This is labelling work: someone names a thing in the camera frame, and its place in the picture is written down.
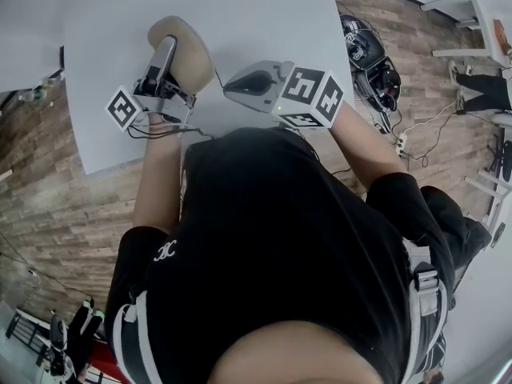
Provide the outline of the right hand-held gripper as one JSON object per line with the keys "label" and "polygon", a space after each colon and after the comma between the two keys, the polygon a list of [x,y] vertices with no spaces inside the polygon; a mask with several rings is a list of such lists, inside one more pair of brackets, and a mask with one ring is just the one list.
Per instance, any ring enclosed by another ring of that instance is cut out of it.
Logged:
{"label": "right hand-held gripper", "polygon": [[261,113],[270,113],[297,129],[331,128],[345,97],[345,88],[328,70],[299,67],[292,62],[261,60],[236,73],[224,87],[270,87],[278,84],[277,97],[269,90],[223,90],[229,100]]}

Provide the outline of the person's left hand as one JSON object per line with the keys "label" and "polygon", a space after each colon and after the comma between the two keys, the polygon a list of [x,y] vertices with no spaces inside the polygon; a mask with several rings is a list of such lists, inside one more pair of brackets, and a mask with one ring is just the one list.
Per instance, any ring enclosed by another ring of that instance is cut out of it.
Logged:
{"label": "person's left hand", "polygon": [[159,112],[148,112],[146,114],[148,126],[152,130],[161,130],[166,127],[175,126],[177,123],[171,116]]}

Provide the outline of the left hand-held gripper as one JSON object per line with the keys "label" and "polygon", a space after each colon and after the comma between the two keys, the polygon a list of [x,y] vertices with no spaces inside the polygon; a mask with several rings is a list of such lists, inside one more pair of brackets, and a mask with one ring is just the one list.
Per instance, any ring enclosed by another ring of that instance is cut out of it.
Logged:
{"label": "left hand-held gripper", "polygon": [[106,112],[120,130],[149,127],[146,114],[151,111],[171,116],[176,127],[187,123],[196,97],[186,94],[169,72],[176,46],[175,36],[165,36],[155,49],[146,75],[132,90],[120,86],[113,94]]}

